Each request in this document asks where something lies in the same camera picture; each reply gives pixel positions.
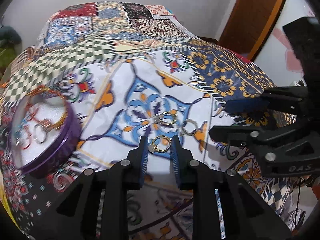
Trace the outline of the purple heart-shaped jewelry box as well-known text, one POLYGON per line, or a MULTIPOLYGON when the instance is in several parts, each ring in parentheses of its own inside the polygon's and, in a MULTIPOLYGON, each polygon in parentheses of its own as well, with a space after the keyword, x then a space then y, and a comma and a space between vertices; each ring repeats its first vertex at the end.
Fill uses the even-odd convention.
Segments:
POLYGON ((15 167, 42 178, 67 161, 79 141, 81 124, 61 92, 40 86, 18 103, 9 137, 15 167))

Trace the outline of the brown wooden door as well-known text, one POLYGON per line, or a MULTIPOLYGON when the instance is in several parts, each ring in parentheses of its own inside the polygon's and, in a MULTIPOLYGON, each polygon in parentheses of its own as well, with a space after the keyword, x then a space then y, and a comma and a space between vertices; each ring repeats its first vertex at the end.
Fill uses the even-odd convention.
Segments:
POLYGON ((279 17, 285 0, 236 0, 219 45, 253 61, 279 17))

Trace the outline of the colourful patchwork bedspread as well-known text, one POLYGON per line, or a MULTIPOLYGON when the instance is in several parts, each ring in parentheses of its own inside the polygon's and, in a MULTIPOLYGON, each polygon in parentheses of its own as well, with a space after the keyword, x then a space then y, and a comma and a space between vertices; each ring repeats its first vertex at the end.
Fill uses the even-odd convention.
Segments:
POLYGON ((108 170, 136 148, 142 136, 167 147, 178 136, 195 159, 214 170, 235 168, 281 214, 293 179, 267 179, 248 149, 215 142, 213 125, 273 128, 288 114, 227 114, 229 99, 252 98, 273 87, 253 62, 197 38, 160 5, 94 2, 55 13, 37 48, 22 53, 2 95, 2 202, 16 227, 35 222, 87 168, 108 170), (71 104, 81 124, 66 162, 42 178, 23 174, 12 159, 9 137, 20 100, 46 86, 71 104))

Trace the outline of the green patterned bag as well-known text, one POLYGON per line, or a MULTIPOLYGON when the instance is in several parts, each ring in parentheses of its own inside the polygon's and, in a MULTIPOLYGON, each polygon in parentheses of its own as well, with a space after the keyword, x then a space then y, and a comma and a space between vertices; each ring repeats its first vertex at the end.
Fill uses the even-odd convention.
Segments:
POLYGON ((3 75, 9 64, 15 59, 16 51, 13 46, 4 46, 1 47, 0 55, 0 71, 3 75))

